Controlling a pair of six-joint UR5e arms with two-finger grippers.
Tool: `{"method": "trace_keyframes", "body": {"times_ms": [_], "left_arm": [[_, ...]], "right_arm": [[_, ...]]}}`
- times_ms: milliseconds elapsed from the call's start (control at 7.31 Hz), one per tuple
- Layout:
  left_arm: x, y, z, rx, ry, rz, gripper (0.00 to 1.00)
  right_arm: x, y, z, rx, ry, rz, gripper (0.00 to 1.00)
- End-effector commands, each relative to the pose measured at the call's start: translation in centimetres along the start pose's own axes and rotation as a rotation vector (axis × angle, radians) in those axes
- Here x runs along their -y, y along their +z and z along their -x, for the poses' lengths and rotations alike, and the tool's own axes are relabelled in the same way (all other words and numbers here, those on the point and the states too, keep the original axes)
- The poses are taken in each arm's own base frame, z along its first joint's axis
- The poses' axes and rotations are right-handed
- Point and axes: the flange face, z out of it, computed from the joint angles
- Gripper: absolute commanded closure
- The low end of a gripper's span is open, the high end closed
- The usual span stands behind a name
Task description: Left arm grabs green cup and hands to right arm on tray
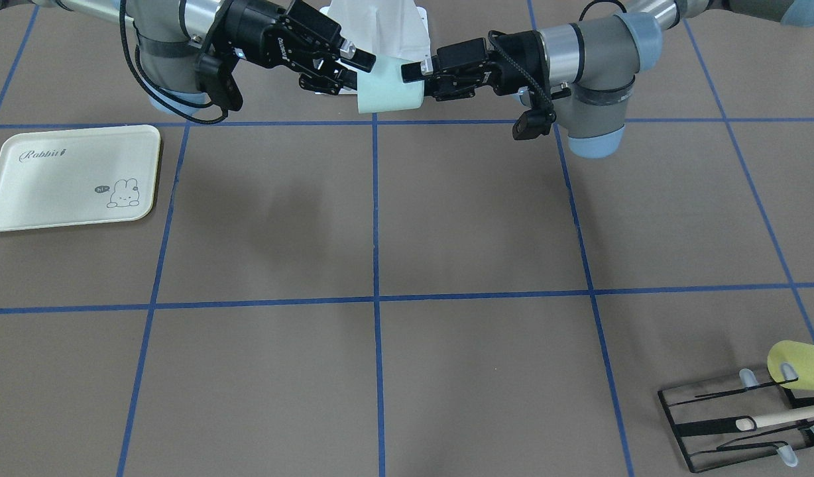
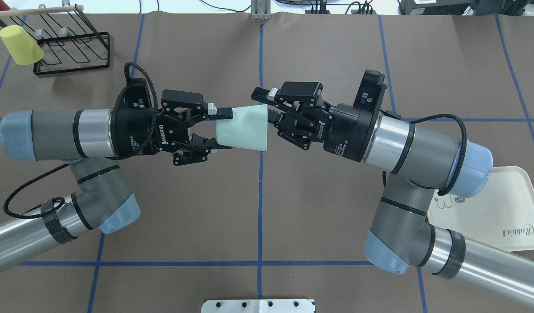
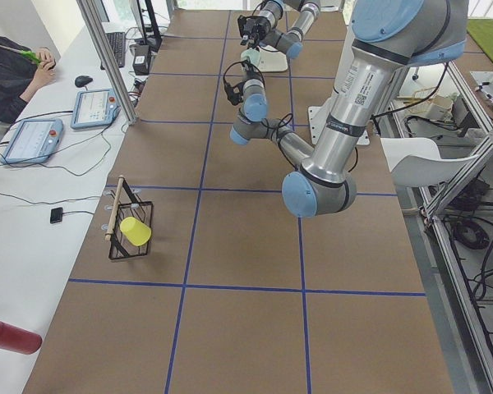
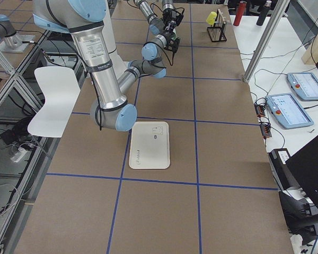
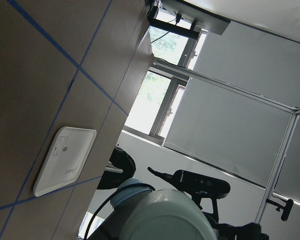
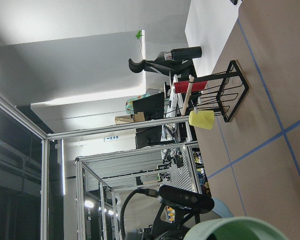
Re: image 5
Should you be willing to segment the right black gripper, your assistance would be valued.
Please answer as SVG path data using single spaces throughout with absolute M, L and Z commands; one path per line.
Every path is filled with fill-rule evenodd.
M 218 240 L 267 240 L 268 235 L 262 233 L 260 224 L 251 222 L 243 226 L 232 226 L 227 223 L 218 223 L 219 213 L 217 200 L 211 199 L 213 213 L 202 211 L 211 227 L 216 230 Z

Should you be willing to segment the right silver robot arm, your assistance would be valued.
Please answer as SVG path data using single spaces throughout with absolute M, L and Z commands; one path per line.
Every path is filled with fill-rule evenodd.
M 257 223 L 218 224 L 183 192 L 159 189 L 137 178 L 124 181 L 106 200 L 113 212 L 86 240 L 267 240 Z

